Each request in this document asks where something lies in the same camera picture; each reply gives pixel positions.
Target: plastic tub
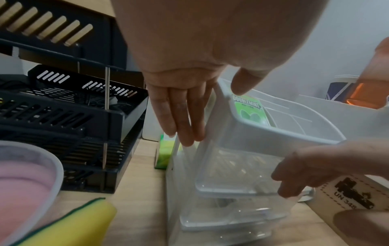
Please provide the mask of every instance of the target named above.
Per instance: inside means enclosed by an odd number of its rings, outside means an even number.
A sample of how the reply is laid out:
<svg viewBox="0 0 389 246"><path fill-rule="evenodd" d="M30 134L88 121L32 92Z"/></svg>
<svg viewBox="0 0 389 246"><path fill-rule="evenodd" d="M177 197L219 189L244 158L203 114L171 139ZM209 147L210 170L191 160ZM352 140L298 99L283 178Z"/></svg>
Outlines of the plastic tub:
<svg viewBox="0 0 389 246"><path fill-rule="evenodd" d="M24 167L27 168L20 171L20 169L15 168L17 165L25 165ZM2 189L3 194L7 194L7 189L17 190L17 188L10 186L15 184L15 182L12 183L14 180L27 180L47 188L47 195L39 203L39 206L24 222L20 223L16 230L0 242L1 246L6 246L48 222L45 221L45 215L60 191L64 170L60 160L52 153L30 144L10 141L0 141L0 168L2 168L0 180L3 179L3 185L0 186L0 189Z"/></svg>

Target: sponge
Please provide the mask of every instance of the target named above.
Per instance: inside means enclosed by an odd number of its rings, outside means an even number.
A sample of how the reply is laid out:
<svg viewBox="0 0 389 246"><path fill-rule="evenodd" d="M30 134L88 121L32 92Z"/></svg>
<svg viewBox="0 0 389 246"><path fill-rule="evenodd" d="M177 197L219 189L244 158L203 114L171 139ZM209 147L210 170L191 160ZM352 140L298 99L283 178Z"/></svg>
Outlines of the sponge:
<svg viewBox="0 0 389 246"><path fill-rule="evenodd" d="M116 208L111 203L97 198L11 246L98 246L115 215Z"/></svg>

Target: plastic bottle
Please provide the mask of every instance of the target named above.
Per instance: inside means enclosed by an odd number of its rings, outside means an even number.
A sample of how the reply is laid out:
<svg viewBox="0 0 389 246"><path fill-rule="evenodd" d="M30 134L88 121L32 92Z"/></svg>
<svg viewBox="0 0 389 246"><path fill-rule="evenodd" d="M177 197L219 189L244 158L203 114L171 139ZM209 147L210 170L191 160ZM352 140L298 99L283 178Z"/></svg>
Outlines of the plastic bottle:
<svg viewBox="0 0 389 246"><path fill-rule="evenodd" d="M389 95L389 37L381 41L359 79L347 94L345 103L379 109Z"/></svg>

